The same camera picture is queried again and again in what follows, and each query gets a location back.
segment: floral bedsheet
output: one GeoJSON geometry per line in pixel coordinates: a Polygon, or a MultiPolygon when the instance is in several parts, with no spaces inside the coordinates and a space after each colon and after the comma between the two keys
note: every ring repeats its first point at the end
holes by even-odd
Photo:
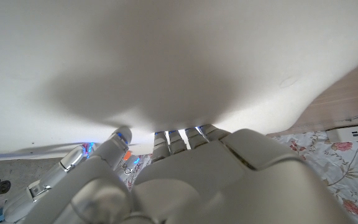
{"type": "MultiPolygon", "coordinates": [[[[274,137],[302,157],[321,177],[338,202],[358,223],[358,142],[331,144],[325,131],[274,137]]],[[[124,180],[129,189],[137,174],[151,162],[139,156],[135,172],[124,180]]]]}

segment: blue light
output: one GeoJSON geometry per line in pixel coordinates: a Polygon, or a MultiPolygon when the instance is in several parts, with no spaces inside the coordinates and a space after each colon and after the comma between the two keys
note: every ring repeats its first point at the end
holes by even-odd
{"type": "Polygon", "coordinates": [[[91,153],[91,151],[92,151],[93,144],[94,144],[93,142],[91,142],[91,143],[89,144],[88,156],[86,157],[87,159],[89,159],[89,157],[90,157],[90,153],[91,153]]]}

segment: power strip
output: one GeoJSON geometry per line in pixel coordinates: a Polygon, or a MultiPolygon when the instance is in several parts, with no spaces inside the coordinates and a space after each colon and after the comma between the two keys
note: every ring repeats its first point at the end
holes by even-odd
{"type": "Polygon", "coordinates": [[[333,129],[327,135],[332,143],[358,141],[358,126],[333,129]]]}

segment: wooden surface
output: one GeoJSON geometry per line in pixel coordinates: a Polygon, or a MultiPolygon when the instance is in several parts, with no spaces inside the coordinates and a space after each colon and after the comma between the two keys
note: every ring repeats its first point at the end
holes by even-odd
{"type": "Polygon", "coordinates": [[[358,67],[319,95],[290,129],[268,136],[353,125],[358,125],[358,67]]]}

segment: gray floor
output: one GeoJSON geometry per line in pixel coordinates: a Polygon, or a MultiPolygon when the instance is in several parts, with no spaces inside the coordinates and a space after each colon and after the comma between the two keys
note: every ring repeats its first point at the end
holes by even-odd
{"type": "Polygon", "coordinates": [[[11,181],[11,193],[39,180],[61,158],[0,161],[0,179],[11,181]]]}

